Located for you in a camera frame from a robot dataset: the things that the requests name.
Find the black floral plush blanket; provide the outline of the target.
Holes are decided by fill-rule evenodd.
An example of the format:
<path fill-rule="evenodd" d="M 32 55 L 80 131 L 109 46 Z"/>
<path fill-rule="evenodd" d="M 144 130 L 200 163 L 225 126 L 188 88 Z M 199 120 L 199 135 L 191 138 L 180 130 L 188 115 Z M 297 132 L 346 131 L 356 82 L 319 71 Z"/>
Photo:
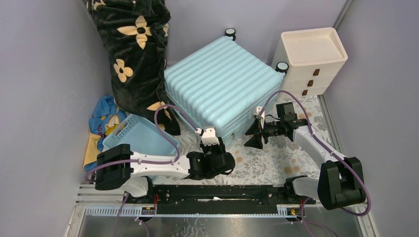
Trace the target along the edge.
<path fill-rule="evenodd" d="M 118 107 L 171 135 L 181 130 L 169 107 L 164 71 L 171 13 L 163 0 L 86 0 L 108 52 L 111 86 Z"/>

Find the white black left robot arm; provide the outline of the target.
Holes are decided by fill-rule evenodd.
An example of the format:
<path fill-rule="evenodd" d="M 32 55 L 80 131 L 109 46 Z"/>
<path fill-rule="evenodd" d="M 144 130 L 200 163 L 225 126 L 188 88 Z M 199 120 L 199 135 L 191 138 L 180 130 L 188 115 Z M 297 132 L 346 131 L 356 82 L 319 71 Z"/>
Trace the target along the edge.
<path fill-rule="evenodd" d="M 117 145 L 98 155 L 94 187 L 98 191 L 120 189 L 147 203 L 153 198 L 148 176 L 204 180 L 234 170 L 235 159 L 221 139 L 213 145 L 202 144 L 201 149 L 177 158 L 146 155 L 132 151 L 129 144 Z"/>

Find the light blue ribbed suitcase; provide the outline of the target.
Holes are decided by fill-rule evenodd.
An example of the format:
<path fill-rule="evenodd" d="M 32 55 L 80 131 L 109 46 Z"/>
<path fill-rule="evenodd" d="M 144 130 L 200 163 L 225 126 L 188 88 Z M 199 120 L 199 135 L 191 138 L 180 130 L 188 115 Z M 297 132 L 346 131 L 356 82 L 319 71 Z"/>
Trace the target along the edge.
<path fill-rule="evenodd" d="M 194 126 L 213 126 L 225 145 L 253 123 L 257 106 L 270 109 L 270 95 L 285 77 L 239 46 L 236 31 L 197 50 L 164 71 L 170 101 Z"/>

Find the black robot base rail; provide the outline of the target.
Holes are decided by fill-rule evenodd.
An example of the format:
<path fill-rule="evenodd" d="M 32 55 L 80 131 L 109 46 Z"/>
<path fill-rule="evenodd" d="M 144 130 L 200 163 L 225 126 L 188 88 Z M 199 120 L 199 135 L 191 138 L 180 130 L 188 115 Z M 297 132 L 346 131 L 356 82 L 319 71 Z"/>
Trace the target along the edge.
<path fill-rule="evenodd" d="M 148 179 L 148 191 L 142 197 L 129 194 L 128 204 L 142 204 L 143 215 L 205 216 L 205 217 L 268 217 L 300 218 L 305 200 L 289 183 L 274 185 L 162 185 Z"/>

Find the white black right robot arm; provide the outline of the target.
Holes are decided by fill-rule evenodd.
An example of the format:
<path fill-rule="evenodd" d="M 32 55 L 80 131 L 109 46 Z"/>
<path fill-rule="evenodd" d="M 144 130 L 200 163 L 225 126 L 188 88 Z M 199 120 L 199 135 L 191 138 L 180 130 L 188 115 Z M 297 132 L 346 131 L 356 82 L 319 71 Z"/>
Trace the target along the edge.
<path fill-rule="evenodd" d="M 285 136 L 302 148 L 320 168 L 317 179 L 305 175 L 286 179 L 284 199 L 296 203 L 309 197 L 319 200 L 327 210 L 369 201 L 359 159 L 346 157 L 319 138 L 307 119 L 297 117 L 291 102 L 276 107 L 279 120 L 272 122 L 266 122 L 263 107 L 255 107 L 254 122 L 245 133 L 251 138 L 244 145 L 262 149 L 270 137 Z"/>

